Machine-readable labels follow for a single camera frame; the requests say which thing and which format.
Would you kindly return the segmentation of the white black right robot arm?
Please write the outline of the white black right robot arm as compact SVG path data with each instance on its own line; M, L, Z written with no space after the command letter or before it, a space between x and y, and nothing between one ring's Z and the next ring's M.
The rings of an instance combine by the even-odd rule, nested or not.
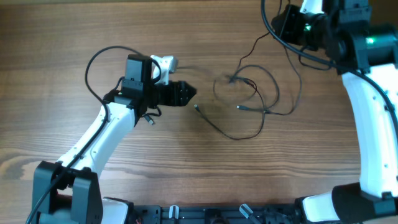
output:
M342 77L354 114L361 171L357 183L298 198L294 223L361 223L397 215L397 31L370 23L367 1L304 1L265 21L286 49Z

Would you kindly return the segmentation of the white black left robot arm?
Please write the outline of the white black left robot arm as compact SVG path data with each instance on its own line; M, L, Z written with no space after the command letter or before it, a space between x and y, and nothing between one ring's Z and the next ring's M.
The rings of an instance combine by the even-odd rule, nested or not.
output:
M28 223L139 223L134 204L102 197L99 177L112 153L148 109L185 106L196 89L172 82L173 56L130 54L125 75L101 99L102 107L80 140L56 162L42 161L34 172Z

